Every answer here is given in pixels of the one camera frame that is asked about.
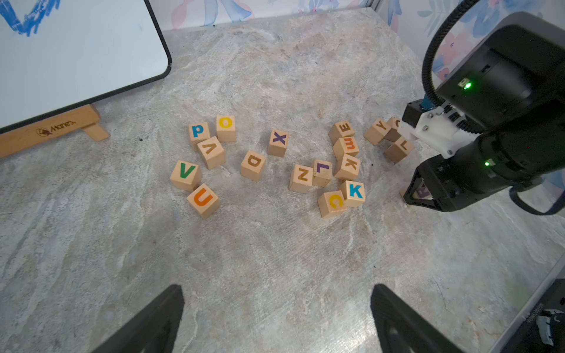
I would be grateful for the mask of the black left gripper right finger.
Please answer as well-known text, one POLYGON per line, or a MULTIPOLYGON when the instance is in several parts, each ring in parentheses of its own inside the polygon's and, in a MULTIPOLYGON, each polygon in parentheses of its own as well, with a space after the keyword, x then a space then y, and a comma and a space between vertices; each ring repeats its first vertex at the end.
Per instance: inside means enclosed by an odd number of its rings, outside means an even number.
POLYGON ((373 288, 370 307, 383 352, 460 352, 384 284, 373 288))

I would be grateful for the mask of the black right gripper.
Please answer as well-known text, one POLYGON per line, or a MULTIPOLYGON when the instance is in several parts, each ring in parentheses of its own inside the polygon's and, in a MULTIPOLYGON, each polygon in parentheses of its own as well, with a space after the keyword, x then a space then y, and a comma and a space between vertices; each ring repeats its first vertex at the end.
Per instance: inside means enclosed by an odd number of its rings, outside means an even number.
POLYGON ((439 212, 454 212, 468 206, 468 193, 456 182, 448 160, 441 155, 422 162, 415 170, 408 188, 403 194, 407 205, 419 206, 439 212), (419 186, 425 185, 433 200, 416 200, 410 195, 419 186))

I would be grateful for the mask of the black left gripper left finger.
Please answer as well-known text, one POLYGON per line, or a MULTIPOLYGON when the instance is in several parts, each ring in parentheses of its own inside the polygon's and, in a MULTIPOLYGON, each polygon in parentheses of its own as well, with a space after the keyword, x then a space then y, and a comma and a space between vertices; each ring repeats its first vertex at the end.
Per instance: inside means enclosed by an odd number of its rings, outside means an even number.
POLYGON ((180 285, 170 285, 95 352, 172 352, 185 301, 180 285))

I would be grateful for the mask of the wooden block letter E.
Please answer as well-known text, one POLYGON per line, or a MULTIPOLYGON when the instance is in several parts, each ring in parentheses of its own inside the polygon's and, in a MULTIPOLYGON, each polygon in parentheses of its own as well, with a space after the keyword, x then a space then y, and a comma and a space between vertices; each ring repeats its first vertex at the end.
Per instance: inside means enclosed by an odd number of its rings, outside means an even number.
POLYGON ((332 126, 328 135, 332 144, 335 144, 339 138, 354 136, 355 129, 349 121, 339 121, 332 126))

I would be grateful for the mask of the wooden block letter D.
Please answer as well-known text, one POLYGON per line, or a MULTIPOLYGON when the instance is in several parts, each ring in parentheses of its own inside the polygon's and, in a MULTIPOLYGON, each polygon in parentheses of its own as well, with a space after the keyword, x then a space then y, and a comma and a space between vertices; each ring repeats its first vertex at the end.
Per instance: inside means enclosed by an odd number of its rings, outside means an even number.
POLYGON ((241 163, 241 176, 259 182, 267 157, 249 150, 241 163))

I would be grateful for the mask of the wooden block letter R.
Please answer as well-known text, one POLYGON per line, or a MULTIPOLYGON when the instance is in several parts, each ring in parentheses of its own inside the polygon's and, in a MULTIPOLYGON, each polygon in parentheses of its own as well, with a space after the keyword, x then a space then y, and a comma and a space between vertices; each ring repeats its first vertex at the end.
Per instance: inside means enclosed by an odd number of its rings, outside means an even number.
POLYGON ((410 198, 416 200, 433 200, 433 195, 425 185, 421 185, 410 195, 410 198))

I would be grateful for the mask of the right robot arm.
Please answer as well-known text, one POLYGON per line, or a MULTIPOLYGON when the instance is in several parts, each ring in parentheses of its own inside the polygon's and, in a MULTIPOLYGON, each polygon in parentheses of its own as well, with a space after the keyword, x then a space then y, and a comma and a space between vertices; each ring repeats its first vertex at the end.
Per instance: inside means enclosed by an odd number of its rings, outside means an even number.
POLYGON ((520 194, 564 167, 564 31, 527 12, 503 19, 438 88, 409 102, 400 134, 436 150, 413 173, 406 204, 454 212, 520 194))

